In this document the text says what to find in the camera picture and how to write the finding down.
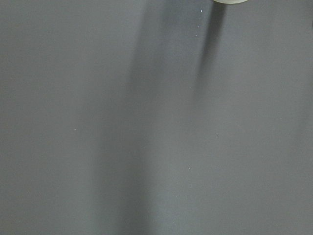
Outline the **wooden mug tree stand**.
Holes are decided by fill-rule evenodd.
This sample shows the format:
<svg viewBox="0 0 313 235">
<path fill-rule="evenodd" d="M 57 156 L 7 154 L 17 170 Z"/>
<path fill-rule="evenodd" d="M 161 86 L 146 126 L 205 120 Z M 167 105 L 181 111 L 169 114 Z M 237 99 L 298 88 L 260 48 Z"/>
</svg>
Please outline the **wooden mug tree stand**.
<svg viewBox="0 0 313 235">
<path fill-rule="evenodd" d="M 213 1 L 221 4 L 240 4 L 243 2 L 247 2 L 248 0 L 213 0 Z"/>
</svg>

